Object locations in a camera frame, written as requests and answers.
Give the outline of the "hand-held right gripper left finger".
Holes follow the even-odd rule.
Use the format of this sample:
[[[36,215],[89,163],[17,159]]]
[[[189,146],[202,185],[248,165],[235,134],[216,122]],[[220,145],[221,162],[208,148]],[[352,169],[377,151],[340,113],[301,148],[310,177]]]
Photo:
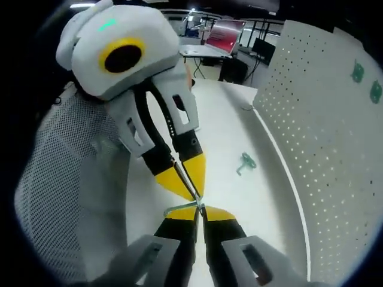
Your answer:
[[[127,247],[123,286],[187,286],[195,262],[199,210],[187,206],[170,211],[153,235]]]

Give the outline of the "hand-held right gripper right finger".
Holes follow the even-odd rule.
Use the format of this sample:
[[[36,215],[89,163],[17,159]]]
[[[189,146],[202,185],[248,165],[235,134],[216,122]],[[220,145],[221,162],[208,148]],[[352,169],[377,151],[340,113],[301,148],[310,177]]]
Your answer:
[[[289,259],[257,236],[247,236],[230,212],[202,208],[206,261],[215,286],[300,286]]]

